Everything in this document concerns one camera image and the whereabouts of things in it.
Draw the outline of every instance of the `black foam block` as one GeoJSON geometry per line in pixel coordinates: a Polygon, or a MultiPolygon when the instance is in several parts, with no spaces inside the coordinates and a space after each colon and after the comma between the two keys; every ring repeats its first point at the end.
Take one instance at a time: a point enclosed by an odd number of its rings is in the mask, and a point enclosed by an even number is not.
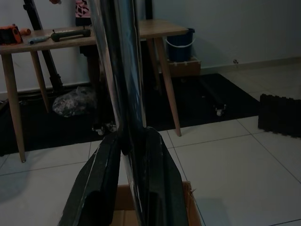
{"type": "Polygon", "coordinates": [[[262,94],[258,128],[301,137],[301,100],[262,94]]]}

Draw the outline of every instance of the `blue bucket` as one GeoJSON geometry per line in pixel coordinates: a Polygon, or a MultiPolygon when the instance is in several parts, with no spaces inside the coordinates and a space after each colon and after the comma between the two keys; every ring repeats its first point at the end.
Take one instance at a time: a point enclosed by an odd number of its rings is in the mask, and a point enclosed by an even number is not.
{"type": "Polygon", "coordinates": [[[169,60],[172,62],[184,62],[191,58],[191,46],[194,29],[188,28],[188,32],[183,35],[169,36],[167,42],[167,52],[169,60]]]}

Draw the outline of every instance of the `white tile floor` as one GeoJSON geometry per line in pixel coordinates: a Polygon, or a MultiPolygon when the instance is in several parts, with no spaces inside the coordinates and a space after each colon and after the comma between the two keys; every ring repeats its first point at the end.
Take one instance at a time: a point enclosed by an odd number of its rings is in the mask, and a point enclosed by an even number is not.
{"type": "MultiPolygon", "coordinates": [[[[258,99],[301,98],[301,66],[224,74],[258,99]]],[[[205,226],[301,226],[301,139],[257,129],[257,117],[160,132],[205,226]]],[[[100,141],[0,157],[0,225],[55,226],[100,141]]],[[[119,184],[127,184],[120,163],[119,184]]]]}

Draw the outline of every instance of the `white wall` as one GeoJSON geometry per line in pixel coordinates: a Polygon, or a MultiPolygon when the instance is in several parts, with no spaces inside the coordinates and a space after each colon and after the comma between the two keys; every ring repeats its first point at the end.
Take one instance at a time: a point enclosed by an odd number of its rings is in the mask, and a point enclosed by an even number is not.
{"type": "MultiPolygon", "coordinates": [[[[75,1],[63,0],[61,5],[53,5],[48,0],[36,0],[44,29],[75,25],[75,1]]],[[[0,26],[16,24],[19,28],[32,28],[23,0],[0,0],[0,26]]],[[[87,63],[78,48],[52,50],[56,69],[64,84],[88,81],[87,63]]],[[[40,61],[46,86],[51,87],[49,73],[41,53],[40,61]]],[[[30,53],[13,54],[17,88],[19,91],[38,88],[30,53]]],[[[0,64],[0,93],[6,92],[2,64],[0,64]]]]}
{"type": "Polygon", "coordinates": [[[196,29],[202,67],[301,56],[300,0],[153,0],[155,18],[196,29]]]}
{"type": "MultiPolygon", "coordinates": [[[[75,25],[73,0],[53,5],[35,0],[44,29],[75,25]]],[[[144,0],[138,0],[143,18],[144,0]]],[[[153,0],[155,18],[196,29],[194,51],[202,67],[297,57],[301,55],[300,0],[153,0]]],[[[0,0],[0,26],[32,28],[23,0],[0,0]]],[[[63,84],[88,81],[87,64],[78,48],[51,51],[63,84]]],[[[48,70],[40,55],[46,86],[48,70]]],[[[38,88],[30,53],[14,54],[18,90],[38,88]]],[[[6,92],[0,64],[0,93],[6,92]]]]}

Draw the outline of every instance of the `table leg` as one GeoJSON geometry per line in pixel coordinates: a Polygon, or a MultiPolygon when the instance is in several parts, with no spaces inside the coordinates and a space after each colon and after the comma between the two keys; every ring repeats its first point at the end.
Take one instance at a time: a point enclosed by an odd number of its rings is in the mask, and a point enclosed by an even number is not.
{"type": "Polygon", "coordinates": [[[42,72],[42,68],[41,68],[41,64],[40,64],[40,60],[39,60],[39,55],[38,55],[37,51],[30,52],[30,54],[32,55],[32,62],[33,62],[34,70],[36,71],[36,76],[38,78],[38,82],[39,82],[40,90],[41,90],[42,97],[44,100],[44,104],[46,107],[46,111],[47,111],[47,113],[49,113],[49,109],[50,109],[49,100],[48,100],[48,96],[47,96],[47,90],[46,90],[43,72],[42,72]]]}
{"type": "Polygon", "coordinates": [[[147,39],[146,42],[147,42],[147,47],[150,52],[150,58],[151,58],[150,60],[151,60],[152,68],[154,71],[157,88],[158,88],[160,95],[162,95],[162,88],[161,88],[161,82],[160,82],[160,77],[159,77],[159,71],[158,71],[158,65],[157,65],[157,59],[156,59],[156,53],[155,53],[155,49],[154,49],[153,39],[147,39]]]}
{"type": "Polygon", "coordinates": [[[1,58],[2,58],[6,87],[8,90],[9,107],[10,107],[11,117],[15,129],[15,135],[16,135],[16,140],[17,140],[18,149],[20,153],[20,158],[21,158],[21,162],[25,162],[26,158],[25,158],[21,113],[20,113],[20,105],[19,105],[16,78],[14,72],[13,58],[11,54],[1,55],[1,58]]]}
{"type": "Polygon", "coordinates": [[[162,73],[163,73],[165,88],[166,88],[171,112],[172,112],[173,118],[174,118],[175,131],[176,131],[177,135],[180,137],[181,136],[181,127],[180,127],[180,123],[179,123],[177,104],[175,102],[174,88],[173,88],[173,84],[171,81],[169,65],[167,62],[166,52],[164,49],[163,38],[155,38],[155,44],[156,44],[158,55],[159,55],[159,60],[160,60],[160,64],[161,64],[161,69],[162,69],[162,73]]]}

